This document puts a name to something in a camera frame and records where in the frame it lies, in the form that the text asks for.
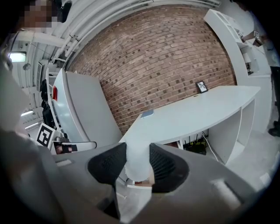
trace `cables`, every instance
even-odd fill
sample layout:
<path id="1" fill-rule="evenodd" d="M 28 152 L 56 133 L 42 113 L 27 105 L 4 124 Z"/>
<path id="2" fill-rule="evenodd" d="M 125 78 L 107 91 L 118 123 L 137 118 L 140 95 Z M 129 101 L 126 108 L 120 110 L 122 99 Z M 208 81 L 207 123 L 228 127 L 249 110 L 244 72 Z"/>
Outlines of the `cables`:
<path id="1" fill-rule="evenodd" d="M 210 148 L 211 152 L 214 154 L 214 156 L 215 156 L 216 160 L 218 161 L 218 158 L 217 158 L 217 156 L 215 155 L 215 153 L 213 152 L 213 150 L 211 149 L 211 146 L 210 146 L 210 144 L 209 144 L 208 140 L 206 139 L 206 137 L 205 137 L 205 133 L 204 133 L 204 132 L 202 132 L 202 136 L 205 138 L 205 140 L 206 140 L 206 142 L 207 142 L 207 144 L 208 144 L 208 146 L 209 146 L 209 148 Z"/>

